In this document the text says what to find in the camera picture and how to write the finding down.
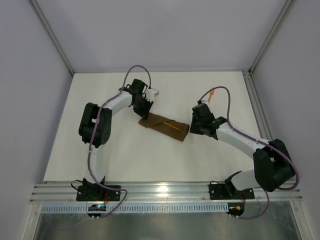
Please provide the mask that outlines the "orange plastic fork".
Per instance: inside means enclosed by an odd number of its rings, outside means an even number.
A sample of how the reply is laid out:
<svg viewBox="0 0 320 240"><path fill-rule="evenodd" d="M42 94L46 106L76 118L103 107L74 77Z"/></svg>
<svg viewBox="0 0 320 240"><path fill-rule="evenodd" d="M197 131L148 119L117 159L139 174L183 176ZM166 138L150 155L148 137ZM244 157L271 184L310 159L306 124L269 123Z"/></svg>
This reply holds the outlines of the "orange plastic fork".
<svg viewBox="0 0 320 240"><path fill-rule="evenodd" d="M207 99L207 103L208 103L208 104L211 102L211 99L212 99L214 93L215 93L215 89L212 88L212 89L210 90L210 92L209 92L209 97L208 97L208 99Z"/></svg>

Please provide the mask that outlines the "brown cloth napkin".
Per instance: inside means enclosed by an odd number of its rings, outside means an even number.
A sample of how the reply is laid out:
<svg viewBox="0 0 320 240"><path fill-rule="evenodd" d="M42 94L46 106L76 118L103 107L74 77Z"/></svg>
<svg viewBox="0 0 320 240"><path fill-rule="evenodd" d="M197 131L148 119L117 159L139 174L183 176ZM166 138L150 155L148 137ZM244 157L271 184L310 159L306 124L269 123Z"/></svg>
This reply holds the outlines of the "brown cloth napkin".
<svg viewBox="0 0 320 240"><path fill-rule="evenodd" d="M168 122L169 124L181 129L181 131L165 125L164 122ZM180 142L185 140L190 129L189 124L178 122L154 113L149 113L147 119L141 118L138 123L145 128L155 130L156 132L162 133Z"/></svg>

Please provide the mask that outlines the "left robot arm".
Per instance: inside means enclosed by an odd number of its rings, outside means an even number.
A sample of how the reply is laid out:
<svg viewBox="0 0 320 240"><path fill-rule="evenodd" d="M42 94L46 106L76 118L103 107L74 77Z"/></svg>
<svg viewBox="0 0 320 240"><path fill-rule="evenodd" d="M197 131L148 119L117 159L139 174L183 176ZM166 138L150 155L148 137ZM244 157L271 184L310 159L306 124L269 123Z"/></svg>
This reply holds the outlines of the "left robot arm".
<svg viewBox="0 0 320 240"><path fill-rule="evenodd" d="M132 84L123 86L103 104L87 103L80 121L78 133L83 143L88 145L87 173L82 180L82 188L95 194L104 187L105 174L101 173L104 146L111 136L112 118L121 110L133 107L133 112L147 119L159 91L134 79Z"/></svg>

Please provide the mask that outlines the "orange plastic knife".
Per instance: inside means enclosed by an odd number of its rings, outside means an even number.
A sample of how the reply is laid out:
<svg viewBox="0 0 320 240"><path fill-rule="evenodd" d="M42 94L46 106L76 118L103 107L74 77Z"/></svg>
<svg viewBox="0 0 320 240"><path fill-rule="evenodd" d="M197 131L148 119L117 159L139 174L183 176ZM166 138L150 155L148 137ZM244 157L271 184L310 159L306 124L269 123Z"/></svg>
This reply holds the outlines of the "orange plastic knife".
<svg viewBox="0 0 320 240"><path fill-rule="evenodd" d="M171 127L171 128L173 128L173 129L175 129L175 130L178 130L178 131L181 131L181 129L180 128L178 128L178 127L176 127L176 126L174 126L174 125L172 125L172 124L170 124L170 123L168 123L168 122L163 122L163 124L165 124L165 125L167 125L167 126L169 126L169 127Z"/></svg>

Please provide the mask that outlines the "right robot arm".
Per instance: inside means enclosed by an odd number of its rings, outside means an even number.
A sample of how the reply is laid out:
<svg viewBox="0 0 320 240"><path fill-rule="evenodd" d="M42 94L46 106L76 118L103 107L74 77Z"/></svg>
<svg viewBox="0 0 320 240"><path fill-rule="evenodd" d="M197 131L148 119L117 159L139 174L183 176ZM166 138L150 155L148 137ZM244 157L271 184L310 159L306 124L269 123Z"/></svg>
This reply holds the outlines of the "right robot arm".
<svg viewBox="0 0 320 240"><path fill-rule="evenodd" d="M285 144L275 139L268 141L241 134L230 127L226 118L214 117L205 103L192 108L190 133L205 135L227 143L253 160L253 169L238 171L224 181L225 191L231 198L254 188L273 192L296 175Z"/></svg>

